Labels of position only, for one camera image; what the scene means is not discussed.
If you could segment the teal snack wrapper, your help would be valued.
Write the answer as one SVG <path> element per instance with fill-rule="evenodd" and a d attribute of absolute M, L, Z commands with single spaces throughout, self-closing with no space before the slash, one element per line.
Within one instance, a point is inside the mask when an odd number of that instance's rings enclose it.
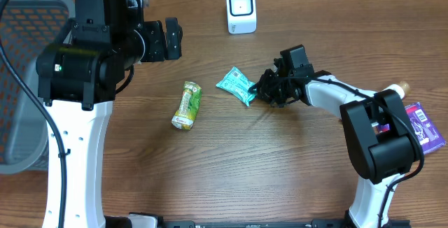
<path fill-rule="evenodd" d="M 233 94 L 243 104 L 250 106 L 250 103 L 256 97 L 249 91 L 253 85 L 254 82 L 251 82 L 236 66 L 233 66 L 225 77 L 216 84 L 216 87 Z"/>

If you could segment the green yellow snack bar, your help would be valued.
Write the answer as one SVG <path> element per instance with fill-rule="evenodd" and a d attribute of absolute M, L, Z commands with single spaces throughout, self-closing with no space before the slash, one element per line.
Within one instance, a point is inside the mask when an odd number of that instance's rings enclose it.
<path fill-rule="evenodd" d="M 178 129 L 191 130 L 200 109 L 202 88 L 191 81 L 185 81 L 178 110 L 171 123 Z"/>

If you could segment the white tube gold cap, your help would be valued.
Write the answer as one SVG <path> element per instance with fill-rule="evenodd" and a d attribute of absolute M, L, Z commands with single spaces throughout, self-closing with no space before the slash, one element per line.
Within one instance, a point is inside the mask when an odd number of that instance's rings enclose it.
<path fill-rule="evenodd" d="M 393 90 L 399 95 L 401 99 L 404 99 L 411 91 L 410 85 L 405 81 L 391 84 L 388 87 L 384 88 L 384 90 Z"/>

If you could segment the purple pad package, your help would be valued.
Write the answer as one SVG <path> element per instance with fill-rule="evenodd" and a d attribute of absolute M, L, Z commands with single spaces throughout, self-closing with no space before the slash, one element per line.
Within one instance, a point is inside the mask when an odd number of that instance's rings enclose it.
<path fill-rule="evenodd" d="M 405 110 L 425 155 L 446 145 L 442 134 L 419 102 L 406 106 Z"/>

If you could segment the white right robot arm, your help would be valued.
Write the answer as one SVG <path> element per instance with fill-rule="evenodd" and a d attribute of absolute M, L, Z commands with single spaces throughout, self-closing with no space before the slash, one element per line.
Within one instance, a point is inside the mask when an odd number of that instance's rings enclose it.
<path fill-rule="evenodd" d="M 408 220 L 390 220 L 388 209 L 399 183 L 416 176 L 424 152 L 403 105 L 407 83 L 375 92 L 360 90 L 328 71 L 315 71 L 305 47 L 283 50 L 249 92 L 270 106 L 296 101 L 322 108 L 342 122 L 349 159 L 358 184 L 345 217 L 327 221 L 333 227 L 410 227 Z"/>

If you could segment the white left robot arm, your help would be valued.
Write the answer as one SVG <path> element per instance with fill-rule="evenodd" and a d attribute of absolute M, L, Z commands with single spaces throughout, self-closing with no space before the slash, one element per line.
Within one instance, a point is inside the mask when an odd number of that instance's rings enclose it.
<path fill-rule="evenodd" d="M 148 0 L 75 0 L 69 41 L 51 43 L 36 61 L 38 96 L 48 121 L 48 195 L 44 227 L 147 227 L 151 214 L 104 215 L 104 140 L 116 94 L 139 62 L 181 56 L 174 17 L 144 20 Z"/>

